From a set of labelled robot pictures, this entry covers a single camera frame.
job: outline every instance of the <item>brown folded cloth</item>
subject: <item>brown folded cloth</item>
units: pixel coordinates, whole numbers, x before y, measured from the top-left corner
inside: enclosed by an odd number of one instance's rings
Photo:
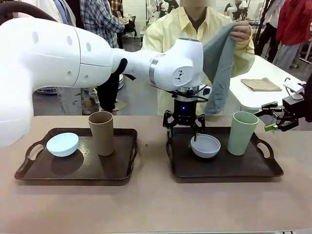
[[[266,77],[263,79],[242,79],[241,81],[253,91],[282,91],[280,87]]]

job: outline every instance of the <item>person in red jacket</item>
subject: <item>person in red jacket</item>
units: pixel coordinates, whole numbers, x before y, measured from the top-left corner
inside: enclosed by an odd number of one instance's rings
[[[276,40],[281,41],[273,64],[288,71],[301,43],[310,38],[312,0],[286,0],[281,8]]]

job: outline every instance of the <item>black pants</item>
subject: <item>black pants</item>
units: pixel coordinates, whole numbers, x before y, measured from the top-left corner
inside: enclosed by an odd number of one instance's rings
[[[265,44],[268,43],[269,39],[271,38],[270,51],[269,51],[269,57],[268,57],[268,61],[270,63],[273,62],[275,55],[277,53],[277,50],[278,50],[278,45],[279,45],[279,41],[276,41],[276,32],[277,32],[277,29],[274,28],[272,25],[270,25],[270,23],[267,23],[266,28],[264,29],[263,33],[261,34],[259,38],[258,45],[254,47],[255,55],[261,56]]]
[[[105,111],[111,112],[115,109],[119,85],[119,75],[111,74],[108,81],[97,87],[99,105]]]
[[[117,43],[118,43],[119,49],[123,49],[122,34],[123,33],[117,33]]]

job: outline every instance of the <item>shirt collar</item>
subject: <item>shirt collar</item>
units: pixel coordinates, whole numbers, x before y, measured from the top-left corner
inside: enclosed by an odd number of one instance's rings
[[[203,23],[206,23],[207,24],[207,27],[208,27],[208,9],[207,9],[207,13],[206,13],[206,18],[205,18],[205,21]],[[190,23],[190,20],[189,20],[189,17],[187,16],[185,10],[184,10],[184,7],[179,7],[178,8],[178,14],[179,14],[179,19],[180,19],[180,25],[181,25],[181,31],[183,31],[186,26]]]

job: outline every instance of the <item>person in plaid shirt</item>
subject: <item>person in plaid shirt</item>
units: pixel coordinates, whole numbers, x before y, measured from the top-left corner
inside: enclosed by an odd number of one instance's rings
[[[85,30],[104,38],[112,48],[118,48],[117,35],[125,29],[122,20],[112,15],[108,0],[80,0],[81,19]],[[100,110],[117,111],[119,75],[111,74],[107,82],[97,87]]]
[[[118,19],[123,19],[123,6],[122,6],[122,0],[108,0],[112,13],[114,16],[116,16]],[[120,49],[123,49],[123,43],[122,43],[122,33],[117,33],[117,43]]]

